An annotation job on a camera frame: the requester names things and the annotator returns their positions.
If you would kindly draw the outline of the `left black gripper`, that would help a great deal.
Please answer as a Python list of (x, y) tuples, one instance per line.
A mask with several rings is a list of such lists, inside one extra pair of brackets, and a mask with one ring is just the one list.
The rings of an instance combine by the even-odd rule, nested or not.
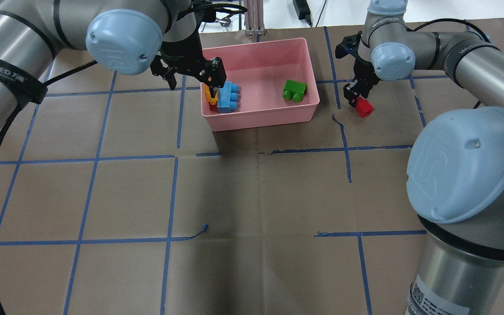
[(150, 71), (165, 80), (170, 90), (177, 86), (175, 74), (196, 78), (207, 86), (208, 104), (216, 105), (214, 88), (224, 87), (227, 79), (222, 59), (208, 60), (204, 57), (194, 12), (187, 9), (180, 16), (167, 32), (160, 54), (150, 64)]

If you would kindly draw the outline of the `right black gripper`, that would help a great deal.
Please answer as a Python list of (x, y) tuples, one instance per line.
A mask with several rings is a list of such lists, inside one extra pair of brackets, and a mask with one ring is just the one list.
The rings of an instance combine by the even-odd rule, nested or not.
[(355, 35), (344, 37), (342, 42), (335, 47), (337, 59), (346, 56), (352, 56), (355, 59), (353, 64), (354, 78), (352, 82), (343, 87), (343, 96), (352, 108), (356, 107), (356, 98), (368, 98), (372, 88), (379, 83), (379, 77), (376, 76), (373, 64), (363, 59), (359, 54), (359, 48), (365, 47), (361, 31)]

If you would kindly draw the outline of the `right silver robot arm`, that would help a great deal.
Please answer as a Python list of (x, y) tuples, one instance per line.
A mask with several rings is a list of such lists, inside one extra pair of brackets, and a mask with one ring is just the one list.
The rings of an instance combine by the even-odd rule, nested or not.
[(364, 29), (336, 46), (355, 58), (343, 93), (360, 116), (380, 81), (444, 70), (477, 99), (430, 121), (407, 165), (408, 199), (427, 231), (407, 315), (487, 315), (504, 281), (504, 53), (482, 30), (420, 32), (406, 0), (372, 0)]

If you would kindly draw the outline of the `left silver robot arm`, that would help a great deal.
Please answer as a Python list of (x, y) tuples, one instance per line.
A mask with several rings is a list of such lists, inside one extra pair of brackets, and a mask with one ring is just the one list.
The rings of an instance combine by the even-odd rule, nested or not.
[(152, 69), (175, 87), (174, 74), (222, 88), (222, 60), (202, 51), (190, 0), (0, 0), (0, 129), (28, 103), (42, 103), (44, 71), (64, 49), (86, 50), (126, 75)]

